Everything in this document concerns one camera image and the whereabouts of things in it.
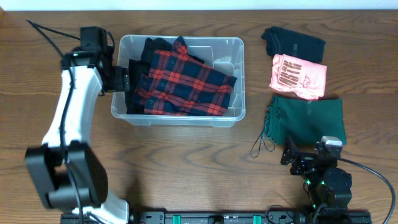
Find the dark green garment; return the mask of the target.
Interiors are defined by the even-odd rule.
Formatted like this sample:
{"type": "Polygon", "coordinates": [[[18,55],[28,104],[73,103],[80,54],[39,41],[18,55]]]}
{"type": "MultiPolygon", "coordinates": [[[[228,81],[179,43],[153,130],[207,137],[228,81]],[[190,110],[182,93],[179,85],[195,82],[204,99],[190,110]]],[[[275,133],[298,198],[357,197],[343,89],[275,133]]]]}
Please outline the dark green garment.
{"type": "Polygon", "coordinates": [[[308,101],[274,95],[254,142],[257,152],[250,155],[257,157],[262,148],[272,152],[277,145],[283,146],[288,137],[298,146],[310,146],[323,136],[333,136],[347,144],[341,98],[308,101]]]}

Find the clear plastic storage container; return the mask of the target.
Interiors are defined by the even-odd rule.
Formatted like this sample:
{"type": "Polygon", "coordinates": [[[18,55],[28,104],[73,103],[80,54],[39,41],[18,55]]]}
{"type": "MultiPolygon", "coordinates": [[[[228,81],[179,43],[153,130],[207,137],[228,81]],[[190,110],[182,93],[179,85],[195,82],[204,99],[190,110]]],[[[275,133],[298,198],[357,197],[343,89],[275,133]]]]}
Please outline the clear plastic storage container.
{"type": "Polygon", "coordinates": [[[238,37],[184,37],[188,52],[219,72],[236,77],[229,107],[223,116],[163,116],[127,114],[125,94],[113,94],[111,114],[134,126],[212,126],[230,128],[246,115],[244,42],[238,37]]]}

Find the pink printed t-shirt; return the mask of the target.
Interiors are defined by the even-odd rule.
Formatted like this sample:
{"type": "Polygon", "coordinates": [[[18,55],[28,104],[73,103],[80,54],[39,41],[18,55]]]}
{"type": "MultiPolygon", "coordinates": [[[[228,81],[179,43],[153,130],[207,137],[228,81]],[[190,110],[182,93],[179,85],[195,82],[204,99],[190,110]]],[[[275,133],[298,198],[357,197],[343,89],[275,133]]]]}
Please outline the pink printed t-shirt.
{"type": "Polygon", "coordinates": [[[269,86],[277,91],[295,93],[305,100],[318,100],[325,94],[326,71],[325,65],[275,54],[269,86]]]}

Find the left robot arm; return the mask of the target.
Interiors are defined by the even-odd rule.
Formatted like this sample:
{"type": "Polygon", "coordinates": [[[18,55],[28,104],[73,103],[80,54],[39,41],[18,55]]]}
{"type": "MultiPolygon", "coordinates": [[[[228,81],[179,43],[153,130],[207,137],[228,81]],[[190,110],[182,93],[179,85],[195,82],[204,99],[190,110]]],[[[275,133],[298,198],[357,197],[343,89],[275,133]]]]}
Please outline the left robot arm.
{"type": "Polygon", "coordinates": [[[25,163],[45,208],[71,212],[71,223],[128,223],[129,204],[108,189],[108,176],[90,147],[97,97],[123,90],[127,73],[113,51],[79,50],[61,60],[62,90],[52,124],[25,163]]]}

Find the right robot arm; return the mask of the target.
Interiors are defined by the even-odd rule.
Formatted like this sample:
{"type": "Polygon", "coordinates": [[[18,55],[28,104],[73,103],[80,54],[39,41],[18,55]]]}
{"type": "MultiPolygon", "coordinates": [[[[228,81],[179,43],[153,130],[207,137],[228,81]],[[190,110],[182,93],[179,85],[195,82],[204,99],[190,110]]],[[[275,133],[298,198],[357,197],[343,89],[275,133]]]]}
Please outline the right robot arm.
{"type": "Polygon", "coordinates": [[[352,176],[338,168],[342,149],[333,136],[323,136],[314,153],[300,151],[291,137],[285,140],[280,163],[291,164],[290,173],[305,179],[312,205],[325,214],[343,213],[352,199],[352,176]]]}

